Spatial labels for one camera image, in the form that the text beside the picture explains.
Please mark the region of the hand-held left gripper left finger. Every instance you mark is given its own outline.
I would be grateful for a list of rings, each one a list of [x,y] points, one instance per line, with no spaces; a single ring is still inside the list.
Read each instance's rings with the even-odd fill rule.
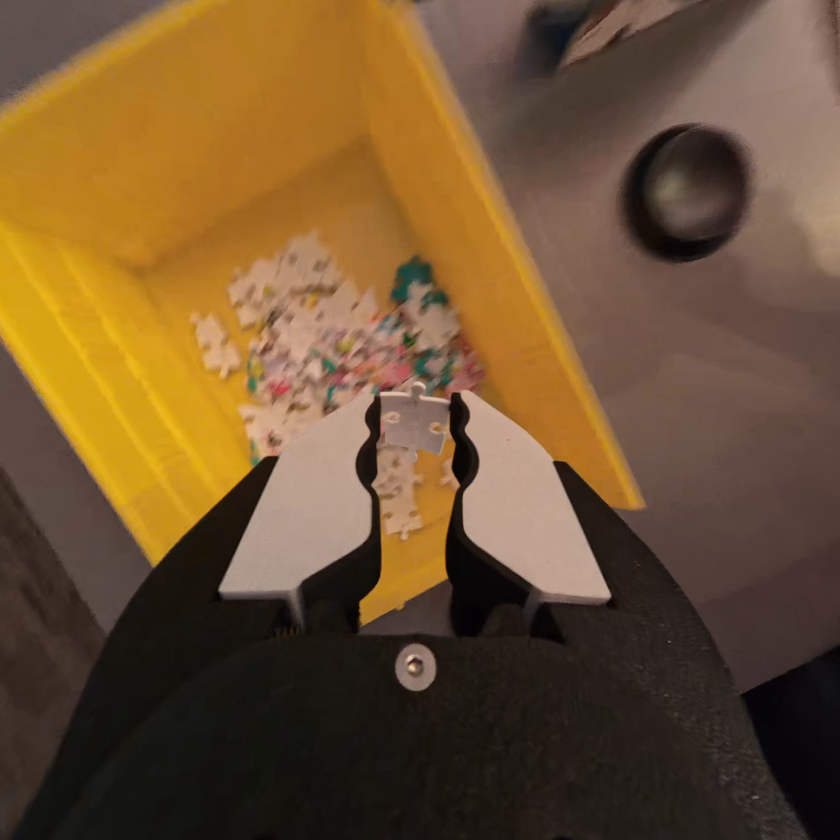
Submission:
[[[372,482],[381,403],[366,393],[294,437],[277,457],[222,579],[226,601],[282,600],[300,625],[315,602],[358,622],[382,572]]]

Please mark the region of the white jigsaw piece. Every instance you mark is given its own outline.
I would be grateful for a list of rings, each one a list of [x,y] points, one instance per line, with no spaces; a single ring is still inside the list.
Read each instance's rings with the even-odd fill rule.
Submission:
[[[381,422],[385,445],[403,448],[412,461],[419,452],[441,456],[448,431],[449,401],[426,394],[421,381],[407,391],[382,392]]]

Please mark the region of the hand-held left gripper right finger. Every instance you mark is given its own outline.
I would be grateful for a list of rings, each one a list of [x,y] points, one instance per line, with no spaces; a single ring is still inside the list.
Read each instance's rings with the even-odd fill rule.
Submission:
[[[606,606],[613,595],[549,452],[473,392],[450,398],[449,430],[453,629],[480,631],[500,606],[526,627],[546,606]]]

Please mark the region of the pile of puzzle pieces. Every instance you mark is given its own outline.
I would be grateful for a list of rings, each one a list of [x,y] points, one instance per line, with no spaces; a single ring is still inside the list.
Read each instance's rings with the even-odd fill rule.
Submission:
[[[387,302],[345,276],[318,233],[238,269],[227,302],[248,337],[240,353],[212,312],[190,317],[205,370],[245,375],[238,407],[250,464],[279,456],[300,434],[361,393],[480,392],[485,367],[430,262],[395,270]]]

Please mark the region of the yellow plastic bin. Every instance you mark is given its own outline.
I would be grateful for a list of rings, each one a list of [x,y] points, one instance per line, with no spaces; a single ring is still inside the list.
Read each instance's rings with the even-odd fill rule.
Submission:
[[[643,499],[447,72],[407,2],[189,2],[2,108],[2,342],[139,544],[146,579],[251,469],[237,270],[314,232],[329,277],[428,260],[484,399],[608,509]]]

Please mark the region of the colourful puzzle box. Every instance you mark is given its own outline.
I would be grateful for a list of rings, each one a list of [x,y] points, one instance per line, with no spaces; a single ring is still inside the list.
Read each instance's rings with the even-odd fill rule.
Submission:
[[[551,70],[566,68],[706,5],[705,1],[549,1],[529,13],[528,26]]]

